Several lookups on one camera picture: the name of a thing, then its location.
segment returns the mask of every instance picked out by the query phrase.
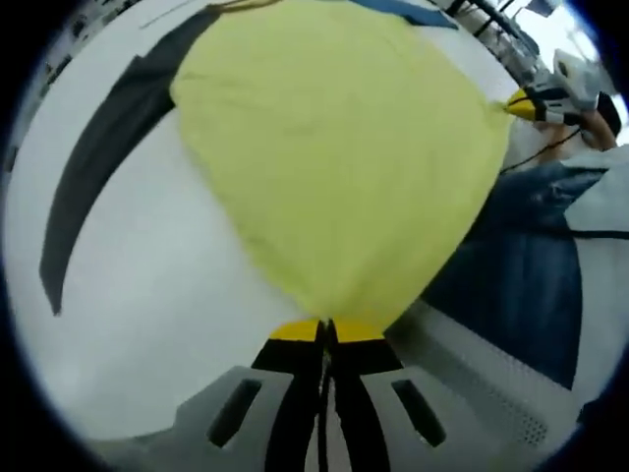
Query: blue fabric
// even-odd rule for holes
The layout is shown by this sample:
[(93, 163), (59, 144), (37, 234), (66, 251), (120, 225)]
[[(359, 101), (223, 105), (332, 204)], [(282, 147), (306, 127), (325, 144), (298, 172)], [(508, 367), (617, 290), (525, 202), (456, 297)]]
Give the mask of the blue fabric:
[(500, 177), (424, 300), (571, 388), (581, 333), (581, 271), (563, 212), (603, 173), (555, 162)]
[(440, 27), (457, 30), (455, 23), (448, 20), (438, 10), (411, 5), (399, 0), (352, 0), (363, 7), (381, 13), (390, 13), (405, 18), (411, 25), (419, 27)]

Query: hand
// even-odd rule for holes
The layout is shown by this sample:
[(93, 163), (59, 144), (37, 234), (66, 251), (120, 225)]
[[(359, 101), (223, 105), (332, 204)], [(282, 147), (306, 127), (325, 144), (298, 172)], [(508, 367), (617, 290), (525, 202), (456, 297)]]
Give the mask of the hand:
[(533, 127), (541, 132), (547, 130), (557, 130), (563, 128), (565, 125), (563, 123), (548, 123), (547, 121), (536, 121), (533, 123)]
[(617, 146), (615, 136), (613, 136), (607, 122), (597, 110), (585, 111), (581, 114), (581, 117), (583, 118), (581, 127), (592, 133), (596, 140), (595, 143), (588, 143), (590, 146), (599, 150), (608, 150)]
[(563, 123), (546, 123), (545, 127), (550, 130), (547, 134), (548, 142), (545, 150), (538, 155), (538, 162), (550, 162), (559, 159), (562, 155), (562, 144), (569, 138), (570, 129)]

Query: black slot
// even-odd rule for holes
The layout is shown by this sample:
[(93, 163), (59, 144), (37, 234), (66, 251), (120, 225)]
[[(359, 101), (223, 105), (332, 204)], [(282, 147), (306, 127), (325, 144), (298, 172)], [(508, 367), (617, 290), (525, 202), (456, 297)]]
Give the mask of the black slot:
[(415, 430), (432, 447), (445, 441), (445, 432), (434, 412), (411, 381), (397, 381), (391, 384)]
[(563, 100), (564, 98), (570, 98), (570, 95), (563, 88), (546, 88), (544, 90), (537, 90), (535, 92), (537, 99), (543, 101)]
[(261, 388), (261, 382), (251, 380), (238, 385), (207, 432), (211, 443), (223, 447), (238, 433)]
[(557, 61), (557, 66), (561, 75), (563, 77), (568, 77), (568, 68), (566, 67), (566, 65), (561, 61)]

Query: person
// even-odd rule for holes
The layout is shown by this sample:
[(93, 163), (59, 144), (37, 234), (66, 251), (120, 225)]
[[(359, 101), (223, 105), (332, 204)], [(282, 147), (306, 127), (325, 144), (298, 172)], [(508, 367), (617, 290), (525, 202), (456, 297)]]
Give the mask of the person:
[(629, 342), (629, 147), (607, 94), (579, 129), (544, 128), (549, 142), (530, 144), (543, 152), (501, 172), (421, 298), (585, 405)]
[(581, 116), (583, 124), (581, 130), (576, 131), (573, 127), (564, 124), (536, 123), (534, 125), (538, 131), (550, 133), (546, 146), (538, 155), (538, 163), (569, 157), (572, 152), (567, 143), (579, 138), (587, 148), (600, 151), (616, 148), (616, 138), (620, 133), (621, 122), (613, 100), (607, 93), (600, 93), (596, 110), (584, 112)]

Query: black cord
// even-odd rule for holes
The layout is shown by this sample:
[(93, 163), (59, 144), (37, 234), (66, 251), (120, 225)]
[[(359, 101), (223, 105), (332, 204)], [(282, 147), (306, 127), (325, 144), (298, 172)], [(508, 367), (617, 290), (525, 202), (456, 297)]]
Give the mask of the black cord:
[(520, 103), (521, 101), (524, 101), (524, 100), (530, 100), (530, 98), (528, 98), (527, 96), (521, 96), (519, 98), (516, 98), (513, 101), (508, 102), (507, 105), (508, 106), (515, 105), (516, 103)]
[(510, 165), (509, 167), (506, 167), (506, 168), (502, 169), (502, 170), (500, 171), (500, 174), (499, 174), (499, 175), (503, 175), (503, 174), (505, 174), (506, 172), (509, 172), (510, 170), (517, 169), (518, 167), (520, 167), (521, 165), (526, 164), (527, 162), (531, 162), (531, 161), (532, 161), (533, 159), (535, 159), (538, 155), (540, 155), (540, 154), (542, 154), (542, 153), (546, 152), (546, 151), (547, 151), (547, 150), (549, 150), (549, 149), (554, 149), (554, 148), (556, 148), (556, 147), (558, 147), (558, 146), (563, 145), (566, 141), (571, 140), (572, 138), (574, 138), (575, 136), (577, 136), (577, 135), (579, 134), (579, 132), (580, 132), (580, 131), (581, 131), (581, 130), (577, 130), (577, 131), (575, 131), (574, 133), (572, 133), (570, 136), (568, 136), (567, 138), (564, 138), (564, 139), (563, 139), (563, 140), (561, 140), (561, 141), (557, 141), (556, 143), (552, 143), (551, 145), (547, 145), (547, 146), (542, 147), (542, 149), (540, 149), (538, 152), (536, 152), (535, 154), (533, 154), (531, 157), (527, 157), (527, 158), (526, 158), (526, 159), (524, 159), (522, 162), (518, 162), (517, 164), (513, 164), (513, 165)]
[(319, 472), (328, 472), (327, 465), (327, 402), (330, 394), (330, 369), (323, 374), (321, 402), (318, 407), (318, 429), (316, 431), (316, 449)]
[(481, 9), (481, 7), (479, 7), (478, 5), (470, 5), (468, 8), (463, 10), (461, 13), (456, 14), (454, 16), (454, 18), (456, 18), (458, 20), (459, 18), (467, 17), (471, 13), (477, 12), (480, 9)]

